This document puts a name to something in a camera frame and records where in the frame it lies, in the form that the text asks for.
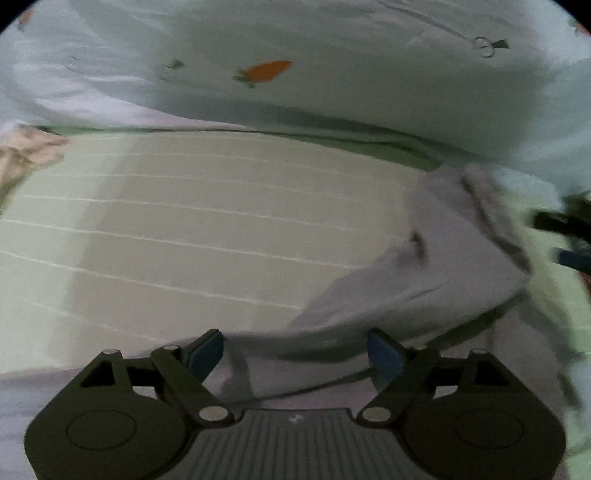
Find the carrot print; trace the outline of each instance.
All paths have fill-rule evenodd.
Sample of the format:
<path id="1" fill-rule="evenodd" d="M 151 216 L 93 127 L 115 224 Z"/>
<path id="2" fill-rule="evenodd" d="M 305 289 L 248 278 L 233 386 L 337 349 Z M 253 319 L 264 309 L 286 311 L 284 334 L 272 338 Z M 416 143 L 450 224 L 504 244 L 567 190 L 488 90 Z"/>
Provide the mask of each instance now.
<path id="1" fill-rule="evenodd" d="M 19 30 L 22 30 L 25 25 L 28 25 L 28 23 L 31 21 L 31 18 L 33 17 L 33 13 L 35 13 L 35 9 L 30 8 L 29 10 L 26 10 L 20 17 L 18 17 Z"/>
<path id="2" fill-rule="evenodd" d="M 270 82 L 290 67 L 291 62 L 288 60 L 261 63 L 248 67 L 246 70 L 238 70 L 238 74 L 234 77 L 234 80 L 246 83 L 250 88 L 254 88 L 255 83 Z"/>

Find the metal screw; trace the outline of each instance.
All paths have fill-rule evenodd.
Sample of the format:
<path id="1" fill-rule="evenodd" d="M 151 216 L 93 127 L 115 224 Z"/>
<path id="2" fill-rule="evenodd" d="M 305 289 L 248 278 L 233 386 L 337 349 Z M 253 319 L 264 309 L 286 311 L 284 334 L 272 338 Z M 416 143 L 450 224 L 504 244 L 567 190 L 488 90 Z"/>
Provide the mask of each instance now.
<path id="1" fill-rule="evenodd" d="M 361 412 L 361 416 L 364 420 L 370 421 L 371 423 L 381 423 L 388 421 L 392 414 L 387 408 L 370 407 Z"/>
<path id="2" fill-rule="evenodd" d="M 199 416 L 206 421 L 222 421 L 228 416 L 227 408 L 211 405 L 210 407 L 202 408 L 199 411 Z"/>

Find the white cloth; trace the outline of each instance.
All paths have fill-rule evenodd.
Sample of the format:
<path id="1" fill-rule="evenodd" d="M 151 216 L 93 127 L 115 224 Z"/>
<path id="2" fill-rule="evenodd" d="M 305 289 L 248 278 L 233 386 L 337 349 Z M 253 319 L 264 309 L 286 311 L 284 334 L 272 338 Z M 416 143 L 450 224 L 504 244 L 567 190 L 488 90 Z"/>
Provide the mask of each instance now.
<path id="1" fill-rule="evenodd" d="M 0 38 L 1 93 L 74 126 L 403 132 L 571 190 L 591 187 L 591 39 L 570 20 L 550 0 L 42 0 Z M 273 60 L 292 66 L 235 81 Z"/>

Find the gray towel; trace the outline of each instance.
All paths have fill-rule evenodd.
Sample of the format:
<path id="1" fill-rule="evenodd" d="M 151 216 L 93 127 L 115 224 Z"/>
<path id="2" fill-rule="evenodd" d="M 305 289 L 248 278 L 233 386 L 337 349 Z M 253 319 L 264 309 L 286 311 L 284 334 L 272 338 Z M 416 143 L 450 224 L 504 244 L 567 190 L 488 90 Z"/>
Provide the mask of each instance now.
<path id="1" fill-rule="evenodd" d="M 372 327 L 423 343 L 524 290 L 527 260 L 481 167 L 427 174 L 409 210 L 413 237 L 405 245 L 338 279 L 288 328 L 228 333 L 228 354 L 206 385 L 228 403 L 278 397 L 276 407 L 317 406 L 320 397 L 328 401 L 319 387 L 338 379 L 349 384 L 368 371 L 364 334 Z M 316 396 L 290 395 L 311 389 Z M 372 395 L 374 389 L 348 400 L 334 395 L 322 406 L 355 410 Z"/>

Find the folded cloth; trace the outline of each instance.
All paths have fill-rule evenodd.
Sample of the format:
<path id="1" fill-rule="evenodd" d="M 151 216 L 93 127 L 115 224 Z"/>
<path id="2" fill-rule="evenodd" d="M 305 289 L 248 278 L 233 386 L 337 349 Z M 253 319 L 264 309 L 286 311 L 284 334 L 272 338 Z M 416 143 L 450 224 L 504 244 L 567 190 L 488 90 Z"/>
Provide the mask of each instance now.
<path id="1" fill-rule="evenodd" d="M 68 139 L 30 125 L 16 125 L 0 143 L 0 207 L 9 191 L 32 172 L 61 161 Z"/>

